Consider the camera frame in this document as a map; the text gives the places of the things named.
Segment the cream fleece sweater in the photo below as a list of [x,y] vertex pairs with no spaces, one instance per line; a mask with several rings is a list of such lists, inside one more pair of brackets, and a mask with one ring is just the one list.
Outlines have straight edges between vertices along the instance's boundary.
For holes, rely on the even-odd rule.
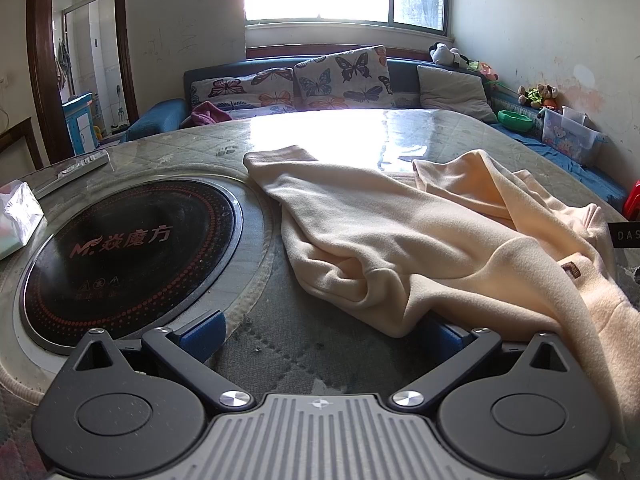
[[380,332],[427,312],[511,340],[559,334],[617,437],[639,442],[639,313],[615,281],[600,207],[571,207],[484,151],[416,160],[413,184],[319,162],[296,146],[244,158],[282,207],[300,286]]

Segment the black round induction cooktop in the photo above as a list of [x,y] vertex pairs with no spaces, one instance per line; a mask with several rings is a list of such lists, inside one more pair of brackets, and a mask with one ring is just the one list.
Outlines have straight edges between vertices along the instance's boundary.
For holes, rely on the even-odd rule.
[[207,179],[143,183],[91,204],[29,263],[20,315],[44,350],[70,354],[92,328],[139,337],[189,309],[238,247],[243,211]]

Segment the grey remote control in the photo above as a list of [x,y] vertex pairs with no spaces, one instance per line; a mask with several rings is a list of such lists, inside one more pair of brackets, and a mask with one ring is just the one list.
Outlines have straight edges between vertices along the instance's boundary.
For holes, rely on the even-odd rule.
[[46,180],[38,185],[32,187],[32,192],[37,200],[42,200],[59,188],[70,184],[93,170],[100,169],[110,162],[110,156],[107,151],[96,151],[88,154],[76,162],[73,162],[70,166],[55,170],[53,174],[50,174]]

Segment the tissue pack on table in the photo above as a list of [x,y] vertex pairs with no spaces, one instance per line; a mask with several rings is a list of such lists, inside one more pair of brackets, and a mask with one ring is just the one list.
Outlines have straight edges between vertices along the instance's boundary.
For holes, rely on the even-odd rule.
[[44,214],[30,186],[14,180],[1,188],[0,259],[25,247]]

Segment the red plastic stool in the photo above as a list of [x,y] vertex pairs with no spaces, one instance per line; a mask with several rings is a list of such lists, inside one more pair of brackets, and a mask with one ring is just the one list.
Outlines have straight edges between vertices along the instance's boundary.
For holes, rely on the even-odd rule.
[[623,216],[628,221],[640,219],[640,181],[634,184],[623,206]]

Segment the green plastic bowl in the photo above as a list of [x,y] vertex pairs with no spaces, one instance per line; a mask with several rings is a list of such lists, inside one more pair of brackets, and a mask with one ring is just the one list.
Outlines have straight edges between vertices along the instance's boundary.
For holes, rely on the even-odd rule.
[[516,133],[528,133],[535,125],[532,118],[513,110],[499,110],[497,118],[500,125]]

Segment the magenta cloth on sofa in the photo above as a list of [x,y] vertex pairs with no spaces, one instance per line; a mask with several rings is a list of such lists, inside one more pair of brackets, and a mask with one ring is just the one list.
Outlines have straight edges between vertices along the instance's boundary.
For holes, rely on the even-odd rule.
[[231,122],[232,117],[209,101],[198,104],[190,115],[180,124],[181,128],[192,128]]

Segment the clear plastic storage box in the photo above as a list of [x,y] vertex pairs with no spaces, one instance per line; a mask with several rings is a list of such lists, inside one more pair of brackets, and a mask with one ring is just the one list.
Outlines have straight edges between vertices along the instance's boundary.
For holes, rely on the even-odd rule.
[[561,113],[545,107],[538,117],[542,119],[541,137],[545,144],[582,166],[594,165],[608,139],[587,126],[585,113],[568,106],[563,106]]

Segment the grey plain cushion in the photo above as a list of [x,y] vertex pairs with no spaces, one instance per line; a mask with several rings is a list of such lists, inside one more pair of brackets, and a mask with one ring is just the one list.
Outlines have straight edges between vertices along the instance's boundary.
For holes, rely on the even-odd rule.
[[426,110],[451,110],[486,124],[497,121],[480,77],[427,65],[418,66],[416,72],[420,103]]

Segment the blue small cabinet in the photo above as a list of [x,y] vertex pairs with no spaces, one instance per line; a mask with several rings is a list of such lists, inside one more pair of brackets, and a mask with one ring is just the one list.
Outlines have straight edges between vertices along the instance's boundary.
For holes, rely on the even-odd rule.
[[68,135],[75,155],[93,152],[99,141],[91,115],[92,94],[86,92],[62,105]]

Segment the small plush toys group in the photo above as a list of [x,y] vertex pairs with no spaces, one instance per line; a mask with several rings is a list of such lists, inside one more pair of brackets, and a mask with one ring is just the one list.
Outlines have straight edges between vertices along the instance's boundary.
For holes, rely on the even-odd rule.
[[526,89],[518,87],[518,102],[523,106],[529,106],[534,110],[548,108],[558,110],[559,90],[550,84],[537,84],[536,87]]

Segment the long butterfly pillow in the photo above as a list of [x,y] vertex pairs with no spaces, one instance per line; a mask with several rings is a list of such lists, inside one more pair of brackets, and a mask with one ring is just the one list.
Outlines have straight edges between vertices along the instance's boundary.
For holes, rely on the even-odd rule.
[[190,84],[193,106],[209,102],[220,110],[236,112],[290,112],[294,110],[294,70],[276,67],[246,76],[202,79]]

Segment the square butterfly pillow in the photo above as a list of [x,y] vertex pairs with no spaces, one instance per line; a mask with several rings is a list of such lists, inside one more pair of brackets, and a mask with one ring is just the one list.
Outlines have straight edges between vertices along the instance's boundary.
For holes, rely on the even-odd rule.
[[395,106],[386,47],[319,56],[294,66],[306,110],[354,110]]

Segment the panda plush toy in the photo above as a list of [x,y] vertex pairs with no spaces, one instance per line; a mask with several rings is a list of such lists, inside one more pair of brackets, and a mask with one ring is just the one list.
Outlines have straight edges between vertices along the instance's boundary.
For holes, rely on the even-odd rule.
[[461,54],[457,48],[450,48],[446,44],[433,44],[430,47],[430,55],[433,63],[441,66],[454,66],[466,70],[469,67],[469,59]]

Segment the dark wooden door frame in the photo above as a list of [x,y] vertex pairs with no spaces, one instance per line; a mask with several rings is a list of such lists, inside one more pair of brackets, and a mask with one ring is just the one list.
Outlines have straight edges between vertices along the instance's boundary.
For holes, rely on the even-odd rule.
[[[26,42],[30,84],[47,158],[60,162],[74,154],[66,130],[58,88],[51,28],[52,0],[26,0]],[[115,0],[120,76],[130,122],[139,119],[129,56],[126,0]]]

